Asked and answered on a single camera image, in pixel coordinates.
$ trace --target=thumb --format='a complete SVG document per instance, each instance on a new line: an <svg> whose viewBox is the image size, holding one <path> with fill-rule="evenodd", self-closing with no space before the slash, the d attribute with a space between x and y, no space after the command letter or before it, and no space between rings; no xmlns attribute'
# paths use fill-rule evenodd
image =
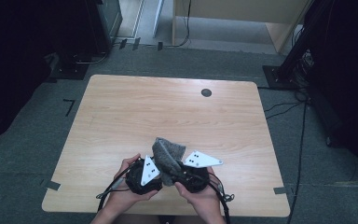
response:
<svg viewBox="0 0 358 224"><path fill-rule="evenodd" d="M190 192L188 192L186 187L183 186L183 184L181 184L179 182L175 182L175 187L179 191L179 194L184 198L190 193Z"/></svg>
<svg viewBox="0 0 358 224"><path fill-rule="evenodd" d="M153 196L155 196L158 193L158 190L152 190L145 195L145 200L151 199Z"/></svg>

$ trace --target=wire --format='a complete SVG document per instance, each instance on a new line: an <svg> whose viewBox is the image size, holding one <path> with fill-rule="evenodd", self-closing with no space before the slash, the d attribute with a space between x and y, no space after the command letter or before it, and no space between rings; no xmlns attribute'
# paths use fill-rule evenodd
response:
<svg viewBox="0 0 358 224"><path fill-rule="evenodd" d="M302 162L302 152L303 152L303 145L304 145L304 132L305 132L305 117L307 113L307 104L304 104L304 111L303 111L303 122L302 122L302 130L301 130L301 140L300 140L300 150L298 152L298 170L297 170L297 181L296 181L296 190L294 193L294 199L292 202L292 206L290 207L290 214L287 218L287 224L292 221L293 211L296 206L297 196L298 196L298 187L300 185L300 178L301 178L301 162Z"/></svg>
<svg viewBox="0 0 358 224"><path fill-rule="evenodd" d="M190 20L190 10L191 10L191 0L188 2L188 11L187 11L187 22L184 18L184 23L185 23L185 27L186 27L186 30L187 30L187 35L185 37L185 40L180 44L180 45L176 45L176 46L168 46L171 47L171 48L180 48L182 47L186 42L187 40L190 38L190 27L189 27L189 20Z"/></svg>
<svg viewBox="0 0 358 224"><path fill-rule="evenodd" d="M212 173L208 173L208 174L213 175L217 179L217 181L219 181L219 184L217 184L214 181L210 180L216 186L221 187L221 192L223 194L225 202L228 203L228 202L231 202L232 200L234 200L235 194L229 195L229 194L225 193L225 187L223 186L223 182L219 179L219 177L217 177L215 174L212 174Z"/></svg>
<svg viewBox="0 0 358 224"><path fill-rule="evenodd" d="M292 106L290 106L288 109L286 109L285 111L283 111L282 113L278 113L278 114L271 115L271 116L269 116L269 117L266 117L266 119L270 119L270 118L273 118L273 117L275 117L275 116L285 114L285 113L287 113L289 110L291 110L291 109L293 109L294 107L296 107L296 106L298 106L298 105L301 105L301 104L303 104L303 102L299 102L299 103L297 103L297 104L295 104L295 105L292 105Z"/></svg>
<svg viewBox="0 0 358 224"><path fill-rule="evenodd" d="M293 31L293 34L292 34L292 46L297 42L298 35L302 34L303 31L304 31L304 26L301 27L301 29L299 31L297 31L296 36L295 36L295 31Z"/></svg>
<svg viewBox="0 0 358 224"><path fill-rule="evenodd" d="M89 63L75 62L75 63L77 63L77 64L95 64L95 63L100 63L101 61L103 61L103 60L106 58L106 56L107 56L107 53L105 53L105 54L103 55L103 57L102 57L100 60L96 61L96 62L89 62Z"/></svg>
<svg viewBox="0 0 358 224"><path fill-rule="evenodd" d="M229 210L228 210L228 206L226 204L225 199L223 198L223 196L220 193L220 191L213 184L208 183L208 185L209 185L209 187L211 187L216 192L216 195L219 198L220 203L222 203L222 205L223 205L223 210L225 211L226 223L230 224L231 221L230 221L230 218L229 218Z"/></svg>
<svg viewBox="0 0 358 224"><path fill-rule="evenodd" d="M271 87L257 87L258 90L267 90L267 91L292 91L294 89L279 89L279 88L271 88Z"/></svg>
<svg viewBox="0 0 358 224"><path fill-rule="evenodd" d="M104 204L104 201L106 199L106 196L111 192L111 191L114 191L114 190L111 190L112 186L115 185L118 180L124 175L126 174L132 167L133 165L135 164L135 162L133 164L131 164L127 169L123 170L113 181L112 183L106 188L106 190L97 195L97 199L101 199L100 200L100 204L98 205L98 211L100 211L102 208L103 208L103 204Z"/></svg>
<svg viewBox="0 0 358 224"><path fill-rule="evenodd" d="M281 104L278 104L278 105L274 105L273 107L271 107L270 109L265 110L264 112L269 112L271 109L275 108L276 106L280 106L280 105L296 105L296 104L298 104L298 102L295 102L295 103L281 103Z"/></svg>

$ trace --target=hand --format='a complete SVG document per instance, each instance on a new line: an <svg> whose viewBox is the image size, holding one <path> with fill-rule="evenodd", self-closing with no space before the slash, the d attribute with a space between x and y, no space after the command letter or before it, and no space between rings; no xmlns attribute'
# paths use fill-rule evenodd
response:
<svg viewBox="0 0 358 224"><path fill-rule="evenodd" d="M127 169L133 162L137 161L141 155L138 153L134 157L125 159L121 163L121 167L115 174L115 178ZM128 189L126 182L123 181L117 187L117 190ZM151 197L157 194L157 190L152 190L144 195L135 194L130 190L126 191L113 191L110 193L109 198L104 206L101 209L97 216L92 220L92 224L96 223L112 223L121 213L130 209L134 204L140 201L148 201Z"/></svg>
<svg viewBox="0 0 358 224"><path fill-rule="evenodd" d="M208 172L214 174L213 169L208 167ZM198 193L190 193L185 186L176 182L175 186L179 194L187 199L188 203L193 205L197 214L208 224L225 223L220 212L220 201L217 198L216 192L207 186L203 191Z"/></svg>

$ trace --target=black tape mark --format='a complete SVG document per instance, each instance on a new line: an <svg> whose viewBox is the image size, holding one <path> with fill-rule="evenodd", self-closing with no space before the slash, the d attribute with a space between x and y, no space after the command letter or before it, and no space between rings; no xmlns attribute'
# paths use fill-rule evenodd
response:
<svg viewBox="0 0 358 224"><path fill-rule="evenodd" d="M51 181L51 180L45 180L45 179L43 179L42 182L40 183L40 186L46 187L46 188L48 188L48 189L59 190L61 184L56 183L56 182Z"/></svg>
<svg viewBox="0 0 358 224"><path fill-rule="evenodd" d="M127 39L123 39L120 43L120 49L124 49L126 47L127 44Z"/></svg>
<svg viewBox="0 0 358 224"><path fill-rule="evenodd" d="M132 50L136 50L139 47L139 42L141 42L141 37L135 39L135 43L133 43Z"/></svg>
<svg viewBox="0 0 358 224"><path fill-rule="evenodd" d="M66 117L68 117L69 113L71 113L72 107L74 107L75 104L75 100L67 100L67 99L63 99L64 102L72 102L71 106L69 106L68 112L66 112Z"/></svg>
<svg viewBox="0 0 358 224"><path fill-rule="evenodd" d="M157 51L162 50L162 42L158 42L158 47L157 47Z"/></svg>
<svg viewBox="0 0 358 224"><path fill-rule="evenodd" d="M274 188L274 192L275 192L275 194L284 194L284 193L286 193L286 188L285 187Z"/></svg>

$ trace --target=finger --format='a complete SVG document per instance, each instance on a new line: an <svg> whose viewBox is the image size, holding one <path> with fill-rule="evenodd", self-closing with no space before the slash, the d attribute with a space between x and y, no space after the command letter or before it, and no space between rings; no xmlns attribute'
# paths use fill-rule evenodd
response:
<svg viewBox="0 0 358 224"><path fill-rule="evenodd" d="M131 164L133 164L136 160L138 160L138 158L141 156L141 154L137 153L135 156L133 156L132 158L128 158L128 159L124 159L121 162L121 166L120 169L118 170L117 174L115 174L115 178L121 173L123 172L125 169L127 169Z"/></svg>
<svg viewBox="0 0 358 224"><path fill-rule="evenodd" d="M188 195L190 194L190 192L186 189L186 187L179 182L175 182L175 187L179 191L179 194L184 198L188 197Z"/></svg>
<svg viewBox="0 0 358 224"><path fill-rule="evenodd" d="M145 197L146 200L150 200L153 196L155 196L158 193L158 190L152 190L148 193L146 193Z"/></svg>
<svg viewBox="0 0 358 224"><path fill-rule="evenodd" d="M206 169L207 169L208 173L214 174L214 170L212 169L211 166L208 166Z"/></svg>
<svg viewBox="0 0 358 224"><path fill-rule="evenodd" d="M135 156L133 156L131 158L124 159L122 162L122 165L125 165L125 164L130 165L133 162L135 162L136 160L138 160L139 157L141 157L141 154L137 153Z"/></svg>

